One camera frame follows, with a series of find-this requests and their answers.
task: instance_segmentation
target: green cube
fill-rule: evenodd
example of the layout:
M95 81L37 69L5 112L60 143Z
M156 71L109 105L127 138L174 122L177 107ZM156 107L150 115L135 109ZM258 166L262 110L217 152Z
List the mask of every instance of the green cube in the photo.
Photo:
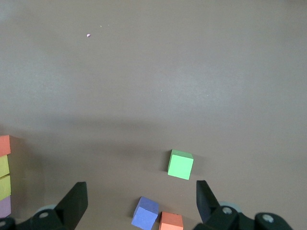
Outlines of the green cube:
M167 174L188 180L190 178L193 160L192 154L173 149Z

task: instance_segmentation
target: purple cube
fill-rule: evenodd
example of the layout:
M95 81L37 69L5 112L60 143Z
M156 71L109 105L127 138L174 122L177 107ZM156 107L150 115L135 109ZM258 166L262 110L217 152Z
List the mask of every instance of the purple cube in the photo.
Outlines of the purple cube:
M158 212L159 204L142 196L134 211L132 224L144 230L151 230Z
M11 196L0 200L0 218L5 218L11 214Z

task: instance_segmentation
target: cube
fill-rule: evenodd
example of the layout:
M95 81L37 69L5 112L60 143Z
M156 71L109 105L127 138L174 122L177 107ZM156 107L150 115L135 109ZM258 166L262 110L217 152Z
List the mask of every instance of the cube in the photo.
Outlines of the cube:
M11 214L11 196L0 200L0 218L6 218Z
M11 195L11 177L9 175L0 178L0 200Z
M168 175L188 180L193 161L192 154L173 149L168 164Z
M144 230L151 230L158 217L159 204L141 197L134 211L132 225Z
M0 136L0 157L11 153L10 136Z
M0 157L0 178L9 174L9 163L8 163L8 156L2 156Z
M162 212L159 230L183 230L182 215Z

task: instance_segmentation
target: orange cube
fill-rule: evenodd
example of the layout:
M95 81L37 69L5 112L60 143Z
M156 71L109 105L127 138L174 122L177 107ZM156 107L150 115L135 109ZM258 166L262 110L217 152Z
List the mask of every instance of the orange cube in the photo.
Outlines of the orange cube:
M183 230L182 215L162 212L159 230Z
M11 153L10 136L0 136L0 157Z

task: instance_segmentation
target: screw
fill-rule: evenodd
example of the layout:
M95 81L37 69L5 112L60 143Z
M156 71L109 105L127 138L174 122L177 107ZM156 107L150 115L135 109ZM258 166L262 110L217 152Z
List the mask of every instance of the screw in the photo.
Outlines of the screw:
M232 214L232 210L231 210L229 207L224 207L224 208L222 209L222 211L223 211L225 214L228 214L228 215Z
M47 213L47 212L43 212L43 213L41 213L41 214L39 214L39 218L45 218L45 217L47 217L49 214Z
M4 225L6 225L6 222L3 220L0 222L0 228L3 227Z
M262 216L262 218L263 218L266 222L269 222L269 223L273 223L273 222L274 222L273 217L271 217L271 216L268 215L268 214L264 214L264 215Z

